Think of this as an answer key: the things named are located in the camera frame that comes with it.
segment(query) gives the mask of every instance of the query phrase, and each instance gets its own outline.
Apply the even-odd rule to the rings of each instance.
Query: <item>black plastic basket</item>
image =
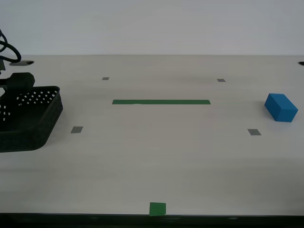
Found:
[[[62,110],[57,86],[0,97],[0,152],[31,151],[48,140]]]

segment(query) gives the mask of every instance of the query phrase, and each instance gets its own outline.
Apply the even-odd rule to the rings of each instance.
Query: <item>table surface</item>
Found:
[[[36,86],[59,86],[64,110],[44,147],[0,153],[0,212],[148,214],[164,202],[175,215],[304,215],[304,57],[23,59],[35,63],[1,78],[31,72]],[[299,109],[292,123],[273,120],[269,93]]]

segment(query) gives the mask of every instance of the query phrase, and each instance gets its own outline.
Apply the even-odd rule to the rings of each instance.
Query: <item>wire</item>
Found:
[[[1,29],[0,29],[0,38],[3,37],[4,39],[4,42],[7,43],[8,40],[6,39],[5,35],[2,33]],[[4,51],[6,49],[6,46],[3,46],[1,49],[0,49],[0,52]]]
[[[17,56],[17,59],[7,58],[7,57],[4,57],[4,56],[0,56],[0,59],[6,60],[6,61],[11,62],[11,63],[17,63],[17,62],[21,61],[21,54],[12,45],[10,45],[9,43],[5,43],[3,41],[0,41],[0,45],[3,45],[6,48],[11,49],[15,53],[15,55]]]
[[[3,48],[0,49],[0,52],[4,51],[6,48],[9,48],[15,53],[15,55],[17,56],[17,59],[7,58],[7,57],[4,57],[4,56],[0,56],[0,59],[6,60],[6,61],[11,62],[11,63],[20,62],[21,61],[21,54],[18,52],[17,49],[15,49],[11,44],[8,43],[5,35],[2,33],[2,31],[0,29],[0,38],[1,37],[3,37],[4,41],[0,40],[0,45],[3,45]]]

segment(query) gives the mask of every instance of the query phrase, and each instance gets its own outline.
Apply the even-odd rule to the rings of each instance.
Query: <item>blue cube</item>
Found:
[[[269,94],[265,107],[275,121],[292,122],[298,109],[284,94]]]

